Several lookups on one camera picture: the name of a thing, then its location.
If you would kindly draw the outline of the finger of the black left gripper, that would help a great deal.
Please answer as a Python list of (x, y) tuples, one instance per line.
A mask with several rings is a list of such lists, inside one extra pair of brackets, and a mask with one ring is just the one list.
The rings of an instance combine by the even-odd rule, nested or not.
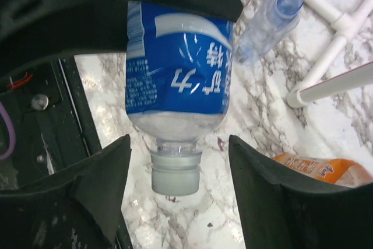
[[(1, 67), (28, 68), (54, 58), (126, 50), (131, 0), (1, 0)], [(153, 2), (235, 22), (241, 0)]]

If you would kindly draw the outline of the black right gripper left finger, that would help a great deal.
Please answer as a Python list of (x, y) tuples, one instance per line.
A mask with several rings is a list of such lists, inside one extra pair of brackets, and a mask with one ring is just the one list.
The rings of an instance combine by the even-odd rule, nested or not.
[(125, 135), (57, 173), (1, 191), (1, 248), (114, 248), (130, 158)]

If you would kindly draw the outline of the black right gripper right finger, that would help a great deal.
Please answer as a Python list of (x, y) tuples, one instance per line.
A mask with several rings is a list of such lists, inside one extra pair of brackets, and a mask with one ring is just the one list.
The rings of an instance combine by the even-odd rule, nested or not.
[(235, 135), (228, 156), (246, 248), (372, 247), (372, 184), (307, 177)]

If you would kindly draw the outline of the blue white Pocari cap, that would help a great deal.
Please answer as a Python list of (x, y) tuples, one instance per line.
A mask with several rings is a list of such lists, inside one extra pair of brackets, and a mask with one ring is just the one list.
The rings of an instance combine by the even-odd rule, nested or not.
[(151, 153), (152, 190), (158, 194), (179, 197), (192, 195), (199, 189), (202, 152)]

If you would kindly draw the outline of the blue label Pocari bottle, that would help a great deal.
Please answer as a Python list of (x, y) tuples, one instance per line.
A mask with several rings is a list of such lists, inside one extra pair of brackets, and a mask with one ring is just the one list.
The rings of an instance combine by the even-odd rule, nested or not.
[(233, 27), (153, 3), (128, 3), (125, 109), (155, 139), (152, 151), (195, 152), (198, 139), (224, 119)]

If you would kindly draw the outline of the clear blue-tinted plastic bottle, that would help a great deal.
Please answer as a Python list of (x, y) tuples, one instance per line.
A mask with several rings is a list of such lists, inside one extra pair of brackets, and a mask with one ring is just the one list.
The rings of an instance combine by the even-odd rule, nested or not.
[(264, 0), (233, 49), (234, 61), (253, 65), (275, 47), (300, 21), (304, 0)]

